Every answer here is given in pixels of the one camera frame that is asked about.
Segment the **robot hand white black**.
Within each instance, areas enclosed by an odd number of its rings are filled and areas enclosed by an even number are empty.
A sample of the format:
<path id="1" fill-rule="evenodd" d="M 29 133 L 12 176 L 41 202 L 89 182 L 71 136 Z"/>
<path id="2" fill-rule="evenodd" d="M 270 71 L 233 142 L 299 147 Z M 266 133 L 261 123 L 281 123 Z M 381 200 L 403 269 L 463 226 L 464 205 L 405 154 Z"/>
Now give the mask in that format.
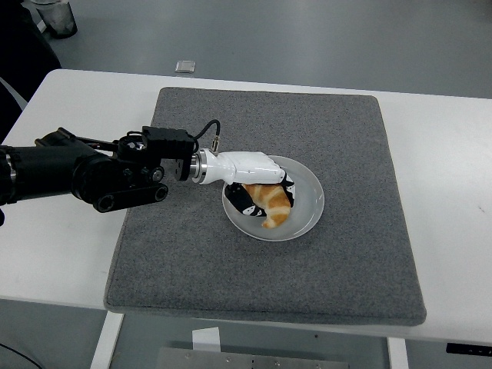
<path id="1" fill-rule="evenodd" d="M 226 184 L 224 194 L 243 215 L 265 217 L 265 228 L 287 220 L 294 206 L 295 184 L 272 158 L 262 152 L 231 151 L 214 154 L 201 149 L 196 154 L 193 181 Z"/>

